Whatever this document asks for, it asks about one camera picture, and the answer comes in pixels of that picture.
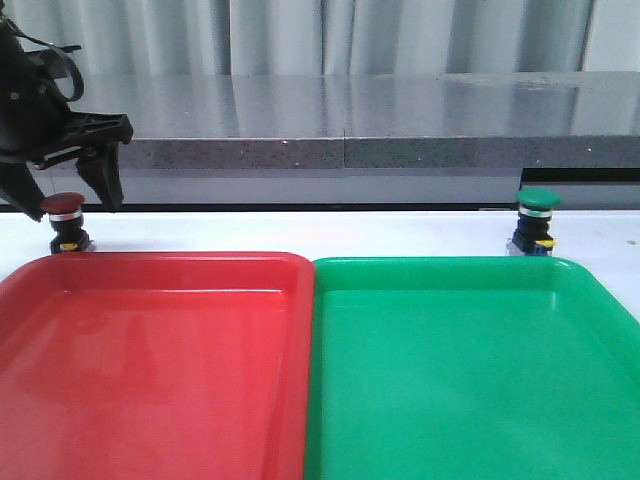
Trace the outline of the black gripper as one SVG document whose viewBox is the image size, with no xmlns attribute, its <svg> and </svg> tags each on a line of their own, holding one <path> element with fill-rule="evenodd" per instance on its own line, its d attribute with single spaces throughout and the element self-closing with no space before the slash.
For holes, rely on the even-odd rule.
<svg viewBox="0 0 640 480">
<path fill-rule="evenodd" d="M 74 111 L 84 79 L 71 54 L 79 45 L 57 46 L 1 21 L 1 198 L 36 222 L 44 194 L 27 162 L 44 170 L 78 159 L 76 170 L 108 211 L 119 211 L 123 191 L 118 145 L 134 129 L 125 114 Z"/>
</svg>

